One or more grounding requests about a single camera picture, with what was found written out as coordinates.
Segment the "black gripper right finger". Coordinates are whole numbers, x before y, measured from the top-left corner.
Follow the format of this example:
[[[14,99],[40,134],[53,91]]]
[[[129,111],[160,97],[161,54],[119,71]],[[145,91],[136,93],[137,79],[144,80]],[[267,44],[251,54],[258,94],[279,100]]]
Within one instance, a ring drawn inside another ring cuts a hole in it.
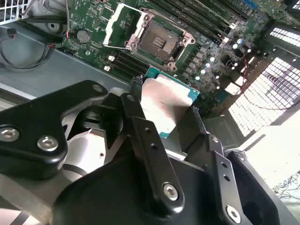
[[[185,129],[187,161],[205,171],[221,224],[279,225],[278,208],[266,186],[246,167],[242,154],[224,154],[221,141],[206,130],[194,106],[185,114]]]

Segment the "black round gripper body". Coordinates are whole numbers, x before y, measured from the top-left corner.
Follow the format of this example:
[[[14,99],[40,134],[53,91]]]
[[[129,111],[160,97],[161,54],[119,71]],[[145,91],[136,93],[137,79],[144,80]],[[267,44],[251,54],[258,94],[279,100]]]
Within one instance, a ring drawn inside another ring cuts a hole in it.
[[[223,156],[203,169],[147,150],[124,155],[69,185],[58,197],[53,225],[222,225],[213,184]]]

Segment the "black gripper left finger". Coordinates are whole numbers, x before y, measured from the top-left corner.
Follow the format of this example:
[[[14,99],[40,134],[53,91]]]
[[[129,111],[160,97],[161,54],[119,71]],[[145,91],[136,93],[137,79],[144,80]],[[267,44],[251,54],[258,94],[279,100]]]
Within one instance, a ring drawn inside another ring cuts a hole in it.
[[[142,166],[142,186],[150,203],[164,216],[182,212],[185,196],[153,122],[139,100],[124,93],[113,97],[91,80],[70,85],[0,113],[0,171],[24,178],[45,179],[62,168],[67,139],[83,110],[99,107],[105,127],[125,130]]]

